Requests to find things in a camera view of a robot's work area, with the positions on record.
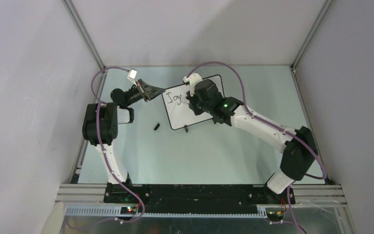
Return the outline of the black framed whiteboard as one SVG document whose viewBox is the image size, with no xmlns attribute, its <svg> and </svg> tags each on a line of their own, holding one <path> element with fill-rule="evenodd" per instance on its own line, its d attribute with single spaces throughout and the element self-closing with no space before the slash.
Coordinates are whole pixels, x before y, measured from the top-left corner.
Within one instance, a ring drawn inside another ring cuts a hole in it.
<svg viewBox="0 0 374 234">
<path fill-rule="evenodd" d="M 189 85 L 180 84 L 167 88 L 162 93 L 166 114 L 172 130 L 183 129 L 185 125 L 190 126 L 212 119 L 212 116 L 208 113 L 196 116 L 187 105 L 178 105 L 180 101 L 188 102 L 187 91 L 189 91 Z"/>
</svg>

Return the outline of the black marker cap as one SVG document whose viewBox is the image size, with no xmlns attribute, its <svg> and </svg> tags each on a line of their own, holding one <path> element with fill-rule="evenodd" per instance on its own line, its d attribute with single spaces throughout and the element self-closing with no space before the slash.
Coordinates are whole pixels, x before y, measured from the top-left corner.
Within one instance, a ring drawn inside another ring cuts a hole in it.
<svg viewBox="0 0 374 234">
<path fill-rule="evenodd" d="M 156 125 L 155 125 L 155 127 L 154 127 L 154 131 L 157 131 L 158 130 L 158 128 L 160 127 L 160 123 L 157 123 Z"/>
</svg>

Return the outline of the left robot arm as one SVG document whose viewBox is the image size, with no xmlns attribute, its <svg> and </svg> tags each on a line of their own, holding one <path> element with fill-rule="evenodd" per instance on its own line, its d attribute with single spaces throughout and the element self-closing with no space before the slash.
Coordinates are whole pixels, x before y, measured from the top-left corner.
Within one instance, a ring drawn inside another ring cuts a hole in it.
<svg viewBox="0 0 374 234">
<path fill-rule="evenodd" d="M 108 183 L 128 184 L 130 176 L 123 163 L 116 158 L 113 141 L 118 137 L 118 125 L 134 121 L 134 109 L 130 106 L 140 100 L 149 102 L 165 92 L 139 79 L 124 91 L 115 88 L 110 93 L 111 102 L 88 104 L 84 116 L 82 135 L 94 146 L 107 171 Z"/>
</svg>

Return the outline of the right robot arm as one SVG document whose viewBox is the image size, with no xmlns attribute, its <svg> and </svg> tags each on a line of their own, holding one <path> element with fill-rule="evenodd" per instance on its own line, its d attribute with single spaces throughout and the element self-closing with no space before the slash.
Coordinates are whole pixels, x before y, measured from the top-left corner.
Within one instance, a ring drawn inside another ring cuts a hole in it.
<svg viewBox="0 0 374 234">
<path fill-rule="evenodd" d="M 264 190 L 263 196 L 268 203 L 278 203 L 289 185 L 303 179 L 317 155 L 310 129 L 304 126 L 294 129 L 272 122 L 249 109 L 242 101 L 224 97 L 208 78 L 188 77 L 183 82 L 189 88 L 186 94 L 188 106 L 196 116 L 210 114 L 214 123 L 249 132 L 282 154 L 280 169 L 268 179 Z"/>
</svg>

